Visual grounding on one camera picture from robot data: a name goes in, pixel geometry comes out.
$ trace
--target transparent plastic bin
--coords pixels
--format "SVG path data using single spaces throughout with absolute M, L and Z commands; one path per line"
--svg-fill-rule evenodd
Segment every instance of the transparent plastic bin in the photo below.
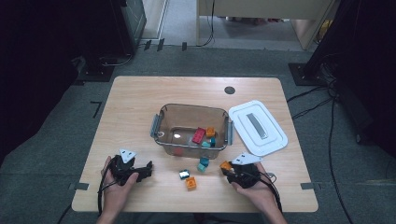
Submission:
M 206 134 L 200 144 L 193 143 L 196 130 L 208 127 L 215 129 L 215 145 L 202 146 L 203 142 L 210 145 L 210 137 Z M 211 160 L 233 143 L 233 123 L 228 113 L 220 108 L 169 104 L 154 116 L 150 135 L 169 155 Z

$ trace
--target person's right hand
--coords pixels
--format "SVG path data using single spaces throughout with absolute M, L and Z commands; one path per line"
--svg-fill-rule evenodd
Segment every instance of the person's right hand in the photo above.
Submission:
M 107 168 L 110 161 L 111 158 L 107 157 L 105 166 L 101 171 L 102 175 L 104 174 L 104 171 Z M 125 204 L 127 203 L 128 195 L 131 191 L 132 186 L 136 183 L 138 177 L 139 177 L 139 173 L 133 173 L 132 175 L 129 176 L 124 186 L 115 184 L 105 189 L 104 191 L 105 202 L 103 206 L 103 212 L 102 215 L 99 216 L 96 223 L 108 224 L 108 223 L 113 223 L 116 220 L 117 216 L 122 211 Z M 113 182 L 114 182 L 113 174 L 111 174 L 111 170 L 108 170 L 105 176 L 104 186 Z
M 264 167 L 261 163 L 255 163 L 257 169 L 266 174 Z M 262 180 L 270 184 L 265 176 L 262 176 Z M 279 211 L 276 205 L 275 196 L 273 192 L 261 181 L 258 181 L 254 186 L 248 189 L 243 189 L 240 185 L 233 182 L 231 183 L 236 192 L 248 197 L 250 201 L 269 219 L 271 223 L 286 223 L 282 213 Z

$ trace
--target white plastic lid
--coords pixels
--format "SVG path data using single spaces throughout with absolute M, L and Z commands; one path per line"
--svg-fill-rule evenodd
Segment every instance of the white plastic lid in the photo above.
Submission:
M 262 102 L 253 100 L 234 106 L 229 114 L 253 155 L 265 156 L 288 144 L 288 137 Z

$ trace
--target person's left hand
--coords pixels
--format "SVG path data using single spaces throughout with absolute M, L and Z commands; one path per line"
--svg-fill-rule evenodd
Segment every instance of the person's left hand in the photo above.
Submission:
M 105 166 L 101 171 L 103 175 L 107 165 L 110 163 L 111 158 L 107 157 Z M 131 191 L 132 186 L 136 183 L 136 179 L 139 176 L 139 173 L 133 173 L 129 176 L 124 186 L 120 186 L 118 184 L 114 184 L 104 191 L 105 203 L 103 206 L 102 215 L 98 218 L 97 223 L 113 223 L 117 215 L 124 208 L 126 201 L 128 199 L 128 194 Z M 107 174 L 105 177 L 105 182 L 103 186 L 106 186 L 114 181 L 113 174 L 111 174 L 111 170 L 107 170 Z

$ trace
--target colored block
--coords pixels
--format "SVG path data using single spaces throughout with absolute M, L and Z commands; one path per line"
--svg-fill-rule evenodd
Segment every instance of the colored block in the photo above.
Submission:
M 202 139 L 204 138 L 205 135 L 205 129 L 203 128 L 198 128 L 197 131 L 195 131 L 194 137 L 192 138 L 192 142 L 196 144 L 200 144 Z
M 174 156 L 183 156 L 183 148 L 182 147 L 175 147 L 173 150 Z
M 231 166 L 231 164 L 230 164 L 229 162 L 224 161 L 224 162 L 220 165 L 220 168 L 223 168 L 223 169 L 226 169 L 226 170 L 231 170 L 231 168 L 233 168 L 233 167 Z
M 180 179 L 186 179 L 186 178 L 190 177 L 189 170 L 182 170 L 182 171 L 178 172 L 178 174 L 180 175 Z
M 211 137 L 210 138 L 210 146 L 211 147 L 215 147 L 216 146 L 216 138 L 215 137 Z
M 203 146 L 203 147 L 210 147 L 210 144 L 209 144 L 208 142 L 203 142 L 203 143 L 201 144 L 201 146 Z
M 198 164 L 197 170 L 203 173 L 206 170 L 206 166 L 202 165 L 201 163 Z
M 214 127 L 207 127 L 206 128 L 206 137 L 214 137 L 215 136 L 215 128 Z
M 201 158 L 199 159 L 199 163 L 207 167 L 209 165 L 209 159 L 208 158 Z
M 193 176 L 186 179 L 186 186 L 188 190 L 197 188 L 197 183 L 195 182 L 195 178 Z

